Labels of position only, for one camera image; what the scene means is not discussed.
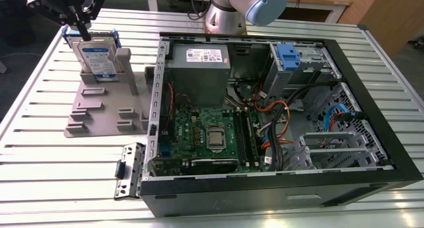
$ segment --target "hard drive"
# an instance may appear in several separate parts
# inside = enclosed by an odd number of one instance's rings
[[[81,64],[81,72],[93,74],[97,81],[118,80],[115,73],[121,73],[122,68],[114,57],[119,48],[117,31],[90,32],[90,36],[91,40],[83,41],[78,31],[62,30],[62,37]]]

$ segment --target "floor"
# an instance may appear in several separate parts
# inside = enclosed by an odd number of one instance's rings
[[[147,10],[146,0],[106,0],[103,8]],[[190,4],[182,0],[158,0],[158,10],[187,12]],[[38,15],[30,16],[27,22],[35,35],[35,40],[30,45],[14,48],[0,40],[0,62],[7,68],[6,73],[0,75],[0,121],[58,30],[58,26]],[[411,44],[405,45],[394,56],[393,62],[424,98],[424,50],[414,49]]]

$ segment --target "black cable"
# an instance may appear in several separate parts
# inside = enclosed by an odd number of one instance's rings
[[[295,8],[299,8],[299,0],[295,0],[295,5],[294,5]]]
[[[187,12],[187,13],[186,13],[187,18],[189,18],[190,20],[193,20],[193,21],[201,19],[201,18],[205,16],[206,12],[209,11],[210,4],[211,4],[211,0],[209,0],[206,9],[203,10],[203,0],[201,0],[201,10],[202,10],[202,12],[198,13],[197,10],[195,10],[195,7],[194,7],[194,0],[191,0],[191,8],[193,8],[193,12],[194,12],[193,14],[194,14],[197,17],[193,18],[193,17],[190,16],[190,12]]]
[[[303,92],[306,90],[309,90],[310,88],[313,88],[315,86],[335,86],[337,84],[338,84],[337,81],[325,81],[325,82],[317,82],[317,83],[313,83],[313,84],[303,85],[302,87],[299,87],[293,92],[293,94],[285,100],[286,106],[290,106],[290,104],[297,99],[297,97],[301,96],[303,94]],[[281,164],[278,164],[278,165],[274,164],[275,163],[277,152],[279,152],[279,150],[281,150],[275,130],[277,130],[277,119],[281,117],[282,112],[283,112],[283,106],[277,111],[275,116],[274,116],[274,118],[270,121],[270,127],[267,129],[267,140],[269,140],[269,145],[270,145],[270,148],[271,148],[271,164],[270,164],[270,167],[274,167],[275,169],[278,169],[278,168],[282,169],[282,166],[283,166],[282,165],[282,160],[279,161]]]
[[[238,100],[245,103],[245,102],[249,102],[250,100],[246,100],[242,96],[241,96],[241,93],[238,91],[238,83],[239,82],[249,82],[249,81],[257,81],[257,79],[250,79],[250,78],[245,78],[245,77],[239,77],[235,79],[233,85],[231,85],[231,88],[233,88],[233,93],[235,94]]]

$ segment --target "blue hard drive label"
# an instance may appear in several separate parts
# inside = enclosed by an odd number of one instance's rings
[[[95,77],[110,78],[115,76],[114,66],[109,60],[109,56],[111,55],[107,48],[82,48],[81,54]]]
[[[82,52],[85,53],[106,53],[106,48],[82,48]]]

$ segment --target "green motherboard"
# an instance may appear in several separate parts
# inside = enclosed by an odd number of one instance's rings
[[[230,173],[262,171],[251,127],[255,116],[231,109],[177,109],[170,144],[159,146],[161,156],[173,162],[230,159],[237,161]]]

